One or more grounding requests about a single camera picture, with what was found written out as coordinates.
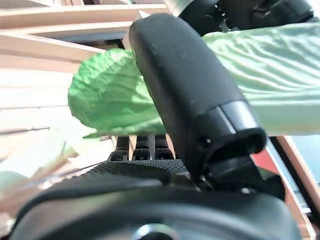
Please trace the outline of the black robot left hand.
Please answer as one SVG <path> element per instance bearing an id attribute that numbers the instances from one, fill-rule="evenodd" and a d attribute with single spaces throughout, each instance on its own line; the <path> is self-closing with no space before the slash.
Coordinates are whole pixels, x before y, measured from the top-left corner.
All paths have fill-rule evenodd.
<path id="1" fill-rule="evenodd" d="M 199 35 L 310 22 L 315 19 L 306 0 L 193 0 L 178 17 Z"/>

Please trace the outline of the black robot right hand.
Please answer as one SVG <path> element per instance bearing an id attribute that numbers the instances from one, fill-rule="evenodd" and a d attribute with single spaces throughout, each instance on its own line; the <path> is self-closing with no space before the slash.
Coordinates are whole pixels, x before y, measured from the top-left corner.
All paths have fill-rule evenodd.
<path id="1" fill-rule="evenodd" d="M 185 21 L 129 29 L 137 66 L 190 178 L 114 163 L 53 185 L 18 213 L 12 240 L 299 240 L 278 175 L 251 158 L 267 135 L 231 75 Z"/>

